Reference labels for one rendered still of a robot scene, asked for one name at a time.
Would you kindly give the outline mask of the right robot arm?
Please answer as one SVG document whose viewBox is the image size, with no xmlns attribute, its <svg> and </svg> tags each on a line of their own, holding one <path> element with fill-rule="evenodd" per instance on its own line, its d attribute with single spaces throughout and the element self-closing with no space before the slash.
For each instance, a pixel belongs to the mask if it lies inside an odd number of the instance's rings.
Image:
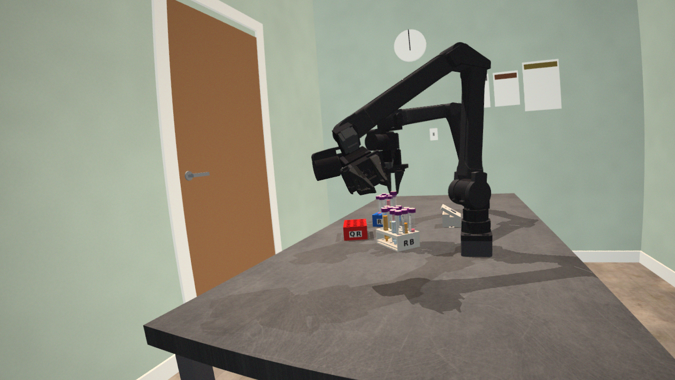
<svg viewBox="0 0 675 380">
<path fill-rule="evenodd" d="M 382 150 L 383 160 L 387 170 L 393 168 L 393 165 L 401 165 L 401 150 L 392 150 L 400 148 L 398 133 L 387 132 L 392 130 L 402 130 L 402 126 L 420 123 L 423 121 L 446 118 L 454 140 L 457 157 L 459 160 L 459 137 L 461 136 L 461 103 L 436 104 L 422 107 L 399 109 L 386 117 L 377 124 L 377 129 L 369 130 L 364 139 L 366 148 L 370 151 Z M 451 117 L 454 116 L 455 117 Z M 392 128 L 386 128 L 392 127 Z M 386 150 L 388 148 L 388 150 Z"/>
</svg>

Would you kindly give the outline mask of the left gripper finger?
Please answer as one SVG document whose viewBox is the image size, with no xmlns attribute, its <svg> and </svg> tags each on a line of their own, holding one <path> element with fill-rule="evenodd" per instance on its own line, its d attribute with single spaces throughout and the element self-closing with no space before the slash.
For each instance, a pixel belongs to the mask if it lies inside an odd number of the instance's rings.
<svg viewBox="0 0 675 380">
<path fill-rule="evenodd" d="M 361 173 L 357 166 L 353 166 L 353 168 L 349 170 L 349 174 L 359 195 L 376 193 L 373 184 L 371 184 L 369 179 Z M 369 188 L 365 184 L 368 185 Z"/>
<path fill-rule="evenodd" d="M 383 170 L 381 169 L 381 166 L 383 168 L 383 165 L 380 164 L 381 163 L 380 158 L 377 155 L 374 155 L 374 157 L 370 158 L 370 161 L 371 161 L 371 164 L 373 165 L 374 173 L 376 173 L 377 179 L 378 179 L 380 185 L 389 186 L 389 183 L 386 179 L 387 176 L 385 177 L 386 173 L 385 173 L 384 169 Z M 385 175 L 383 175 L 383 173 Z"/>
</svg>

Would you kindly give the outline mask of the blue test tube rack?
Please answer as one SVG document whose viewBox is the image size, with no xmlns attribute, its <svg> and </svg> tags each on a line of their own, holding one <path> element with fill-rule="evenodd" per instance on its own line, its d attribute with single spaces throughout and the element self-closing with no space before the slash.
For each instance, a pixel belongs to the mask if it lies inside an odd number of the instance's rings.
<svg viewBox="0 0 675 380">
<path fill-rule="evenodd" d="M 373 226 L 374 227 L 383 227 L 383 215 L 373 214 Z"/>
</svg>

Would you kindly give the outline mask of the clear test tube with purple cap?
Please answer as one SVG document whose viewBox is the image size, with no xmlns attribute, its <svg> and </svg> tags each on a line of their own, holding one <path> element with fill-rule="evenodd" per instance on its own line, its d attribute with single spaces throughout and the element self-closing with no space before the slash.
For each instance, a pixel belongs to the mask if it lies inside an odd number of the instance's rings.
<svg viewBox="0 0 675 380">
<path fill-rule="evenodd" d="M 396 235 L 402 235 L 402 226 L 401 226 L 401 210 L 394 210 L 394 215 L 396 215 Z"/>
<path fill-rule="evenodd" d="M 415 232 L 415 208 L 409 208 L 409 232 Z"/>
</svg>

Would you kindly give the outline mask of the white test tube rack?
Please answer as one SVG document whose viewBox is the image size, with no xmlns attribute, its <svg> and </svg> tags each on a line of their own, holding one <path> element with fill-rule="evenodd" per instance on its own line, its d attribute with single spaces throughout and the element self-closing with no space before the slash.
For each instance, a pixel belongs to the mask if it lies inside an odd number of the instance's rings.
<svg viewBox="0 0 675 380">
<path fill-rule="evenodd" d="M 418 231 L 415 230 L 415 232 L 409 232 L 407 234 L 402 233 L 402 235 L 393 234 L 391 231 L 392 230 L 390 229 L 389 231 L 384 231 L 383 228 L 376 229 L 377 244 L 397 252 L 420 247 L 420 236 Z M 383 238 L 383 235 L 390 236 L 391 238 L 386 241 L 386 239 Z M 392 238 L 397 239 L 397 245 L 392 242 Z"/>
</svg>

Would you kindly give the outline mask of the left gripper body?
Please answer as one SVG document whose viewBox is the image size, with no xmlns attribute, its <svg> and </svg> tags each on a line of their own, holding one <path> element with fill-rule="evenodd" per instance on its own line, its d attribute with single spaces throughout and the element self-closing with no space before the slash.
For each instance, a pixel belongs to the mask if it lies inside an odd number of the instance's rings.
<svg viewBox="0 0 675 380">
<path fill-rule="evenodd" d="M 377 179 L 376 173 L 374 173 L 373 165 L 371 164 L 371 161 L 370 161 L 370 158 L 374 157 L 375 154 L 380 157 L 380 160 L 383 164 L 383 168 L 386 172 L 386 175 L 389 175 L 389 171 L 387 170 L 386 164 L 383 161 L 383 155 L 382 155 L 381 151 L 375 150 L 375 151 L 371 152 L 370 154 L 358 159 L 357 161 L 354 161 L 351 164 L 346 165 L 344 168 L 341 168 L 340 174 L 342 175 L 342 178 L 343 178 L 343 180 L 346 184 L 346 187 L 351 194 L 353 194 L 353 192 L 357 191 L 357 189 L 355 188 L 355 184 L 352 181 L 352 178 L 349 174 L 349 170 L 351 168 L 353 168 L 353 166 L 357 166 L 359 168 L 359 170 L 361 170 L 361 173 L 363 173 L 370 180 L 370 182 L 373 184 L 373 186 L 376 186 L 376 185 L 380 184 L 378 179 Z"/>
</svg>

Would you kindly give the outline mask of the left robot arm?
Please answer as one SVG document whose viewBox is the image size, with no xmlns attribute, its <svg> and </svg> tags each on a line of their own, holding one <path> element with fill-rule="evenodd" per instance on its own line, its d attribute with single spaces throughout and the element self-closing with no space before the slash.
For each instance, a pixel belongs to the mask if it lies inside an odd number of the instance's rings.
<svg viewBox="0 0 675 380">
<path fill-rule="evenodd" d="M 490 186 L 482 166 L 485 78 L 488 69 L 488 58 L 468 44 L 456 42 L 351 117 L 338 123 L 332 132 L 339 147 L 311 156 L 316 180 L 340 176 L 341 168 L 370 154 L 367 148 L 359 147 L 363 135 L 451 71 L 459 72 L 462 82 L 459 161 L 454 180 L 449 184 L 448 195 L 451 201 L 465 207 L 462 209 L 461 241 L 492 241 L 488 217 Z M 339 149 L 342 153 L 336 154 Z"/>
</svg>

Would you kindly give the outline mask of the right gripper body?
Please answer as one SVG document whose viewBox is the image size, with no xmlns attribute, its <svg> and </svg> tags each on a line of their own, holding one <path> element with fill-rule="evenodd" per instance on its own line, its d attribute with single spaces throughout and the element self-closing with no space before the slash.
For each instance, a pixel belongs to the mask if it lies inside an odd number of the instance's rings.
<svg viewBox="0 0 675 380">
<path fill-rule="evenodd" d="M 392 150 L 399 150 L 399 148 L 394 148 Z M 405 167 L 406 166 L 406 167 Z M 405 169 L 409 168 L 409 164 L 406 165 L 393 165 L 393 168 L 390 168 L 389 173 L 401 173 L 405 172 Z"/>
</svg>

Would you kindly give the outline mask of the red tube rack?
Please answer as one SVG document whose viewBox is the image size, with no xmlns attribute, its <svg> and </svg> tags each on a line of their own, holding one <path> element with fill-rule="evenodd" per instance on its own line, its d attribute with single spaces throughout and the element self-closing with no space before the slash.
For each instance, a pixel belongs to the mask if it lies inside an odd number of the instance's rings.
<svg viewBox="0 0 675 380">
<path fill-rule="evenodd" d="M 344 220 L 343 233 L 345 241 L 367 239 L 366 219 Z"/>
</svg>

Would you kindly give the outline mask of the test tube with purple cap and amber liquid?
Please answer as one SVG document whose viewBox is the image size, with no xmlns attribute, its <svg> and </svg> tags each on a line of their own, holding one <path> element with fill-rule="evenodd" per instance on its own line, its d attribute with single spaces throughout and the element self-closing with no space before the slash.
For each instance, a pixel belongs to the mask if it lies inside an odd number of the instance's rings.
<svg viewBox="0 0 675 380">
<path fill-rule="evenodd" d="M 383 215 L 383 230 L 384 230 L 384 231 L 389 231 L 389 229 L 388 229 L 388 222 L 387 222 L 387 212 L 388 212 L 388 208 L 381 208 L 381 212 L 383 212 L 383 214 L 382 214 L 382 215 Z M 383 235 L 383 237 L 384 237 L 384 239 L 386 239 L 386 241 L 388 241 L 389 236 Z"/>
</svg>

